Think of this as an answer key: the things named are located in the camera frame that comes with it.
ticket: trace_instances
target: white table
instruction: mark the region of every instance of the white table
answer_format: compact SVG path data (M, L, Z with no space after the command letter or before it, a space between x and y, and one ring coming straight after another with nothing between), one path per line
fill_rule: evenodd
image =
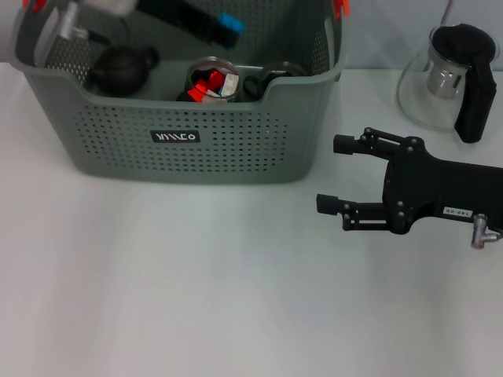
M343 232L316 212L318 193L380 200L386 163L333 155L336 133L503 166L502 95L463 145L400 115L398 77L343 73L306 179L190 186L80 173L0 65L0 376L501 377L503 243L474 251L470 225L440 219Z

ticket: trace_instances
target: glass teapot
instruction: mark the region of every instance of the glass teapot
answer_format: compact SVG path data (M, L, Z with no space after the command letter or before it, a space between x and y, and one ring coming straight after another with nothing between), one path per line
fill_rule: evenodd
M433 29L429 47L400 78L398 105L420 126L456 130L465 143L479 141L496 95L490 63L498 54L497 43L477 27Z

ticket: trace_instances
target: gray plastic basket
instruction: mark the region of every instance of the gray plastic basket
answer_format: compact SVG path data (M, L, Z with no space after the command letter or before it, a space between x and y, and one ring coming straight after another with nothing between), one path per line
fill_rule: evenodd
M101 51L94 44L57 36L50 25L57 24L65 3L52 0L41 12L20 11L10 60L26 75L80 170L111 178L237 184L287 182L307 174L329 94L345 62L347 19L336 20L332 0L316 1L316 6L312 0L192 1L210 13L226 11L244 21L246 33L233 51L206 45L140 13L128 17L125 27L87 9L82 26L114 43L154 45L161 66L169 71L127 99L84 88ZM206 56L221 57L246 72L287 60L312 76L276 79L254 103L160 101L172 99L183 88L186 69ZM200 142L156 143L153 130L197 131Z

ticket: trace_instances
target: blue object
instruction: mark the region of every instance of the blue object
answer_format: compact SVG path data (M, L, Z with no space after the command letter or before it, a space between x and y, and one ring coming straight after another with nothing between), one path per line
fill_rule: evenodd
M234 30L239 35L243 34L244 30L246 29L241 21L225 12L220 14L220 16L218 17L218 22L222 26Z

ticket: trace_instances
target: white wall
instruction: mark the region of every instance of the white wall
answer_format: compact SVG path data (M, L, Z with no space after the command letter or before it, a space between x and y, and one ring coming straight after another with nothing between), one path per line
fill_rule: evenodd
M350 1L349 65L353 68L403 68L428 43L429 31L440 22L447 4L447 0ZM503 43L502 0L453 1L450 23L474 24ZM9 30L21 0L0 2L0 60L4 60ZM496 67L503 68L503 59Z

